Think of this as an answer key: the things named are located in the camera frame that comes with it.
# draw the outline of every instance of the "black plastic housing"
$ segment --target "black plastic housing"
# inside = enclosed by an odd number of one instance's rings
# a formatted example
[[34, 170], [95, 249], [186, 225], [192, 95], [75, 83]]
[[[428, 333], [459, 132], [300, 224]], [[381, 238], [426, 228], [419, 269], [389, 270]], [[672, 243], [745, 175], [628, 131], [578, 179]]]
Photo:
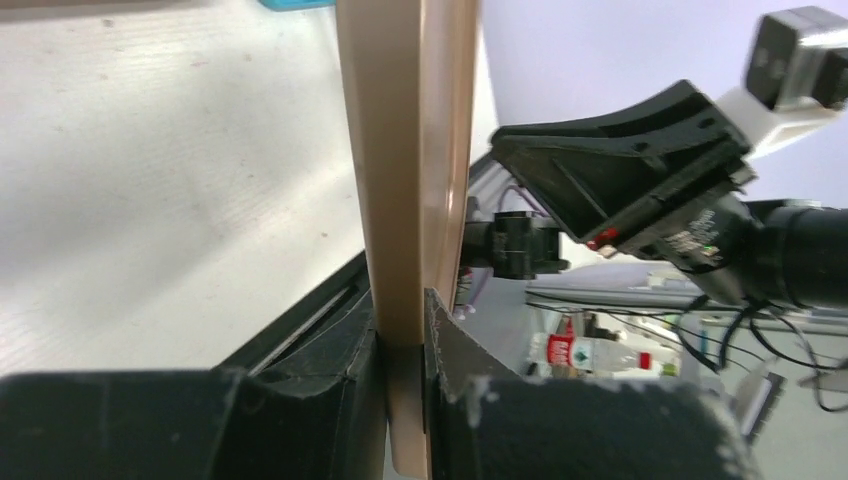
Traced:
[[787, 202], [761, 218], [745, 283], [782, 306], [847, 308], [848, 210]]
[[492, 156], [574, 241], [619, 251], [653, 243], [754, 178], [750, 145], [687, 81], [609, 115], [506, 126]]
[[0, 379], [0, 477], [382, 478], [384, 372], [371, 302], [288, 358], [243, 370]]
[[842, 110], [848, 99], [848, 48], [828, 50], [813, 86], [813, 98], [824, 108]]
[[559, 227], [534, 212], [497, 212], [492, 222], [466, 222], [459, 263], [491, 267], [492, 276], [532, 280], [569, 267], [559, 258]]

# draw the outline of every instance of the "red component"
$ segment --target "red component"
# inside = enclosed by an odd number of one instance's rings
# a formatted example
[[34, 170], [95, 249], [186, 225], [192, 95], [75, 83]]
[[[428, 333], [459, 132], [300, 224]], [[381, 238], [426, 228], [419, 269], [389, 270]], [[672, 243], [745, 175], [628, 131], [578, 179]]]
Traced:
[[548, 337], [548, 363], [551, 365], [568, 365], [571, 358], [571, 345], [574, 337], [567, 335], [551, 335]]
[[589, 250], [596, 252], [601, 247], [603, 247], [605, 245], [609, 245], [609, 243], [611, 241], [613, 241], [615, 239], [615, 237], [617, 237], [617, 236], [618, 236], [618, 230], [610, 227], [610, 228], [604, 230], [603, 232], [601, 232], [600, 234], [598, 234], [598, 236], [595, 237], [593, 240], [589, 240], [588, 242], [586, 242], [586, 246], [589, 247]]
[[639, 368], [642, 370], [651, 369], [651, 354], [642, 352], [639, 354]]

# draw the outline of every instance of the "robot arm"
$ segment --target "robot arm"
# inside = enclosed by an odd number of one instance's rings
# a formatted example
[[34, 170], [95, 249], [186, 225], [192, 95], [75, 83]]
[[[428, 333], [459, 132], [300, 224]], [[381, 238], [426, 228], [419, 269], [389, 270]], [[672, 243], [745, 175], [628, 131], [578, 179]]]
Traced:
[[681, 81], [602, 117], [503, 127], [492, 155], [589, 248], [667, 260], [728, 305], [848, 307], [848, 213], [733, 195], [748, 161], [839, 118], [846, 47], [830, 12], [769, 14], [744, 85], [718, 101]]

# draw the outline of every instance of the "black plastic bracket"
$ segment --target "black plastic bracket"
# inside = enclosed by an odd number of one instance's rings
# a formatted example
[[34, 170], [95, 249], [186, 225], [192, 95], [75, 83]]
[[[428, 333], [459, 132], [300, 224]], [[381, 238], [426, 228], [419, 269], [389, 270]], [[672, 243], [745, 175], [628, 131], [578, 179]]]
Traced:
[[492, 222], [466, 222], [460, 266], [491, 268], [492, 276], [532, 280], [570, 266], [559, 258], [557, 223], [534, 212], [496, 212]]
[[492, 156], [572, 240], [634, 253], [754, 178], [741, 131], [691, 83], [595, 118], [501, 127]]
[[479, 421], [480, 399], [468, 395], [469, 382], [480, 376], [519, 377], [456, 324], [435, 290], [425, 290], [424, 301], [424, 418], [431, 478], [482, 478], [477, 464], [482, 452], [475, 444], [473, 428]]

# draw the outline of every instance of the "red label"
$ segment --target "red label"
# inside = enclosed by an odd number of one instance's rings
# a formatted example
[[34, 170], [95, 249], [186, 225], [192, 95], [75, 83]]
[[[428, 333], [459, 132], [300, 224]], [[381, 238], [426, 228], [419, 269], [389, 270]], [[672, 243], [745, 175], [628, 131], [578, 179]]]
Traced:
[[651, 354], [650, 353], [640, 353], [639, 354], [639, 368], [643, 370], [651, 369]]
[[571, 345], [574, 335], [551, 335], [548, 337], [548, 363], [551, 365], [569, 365]]

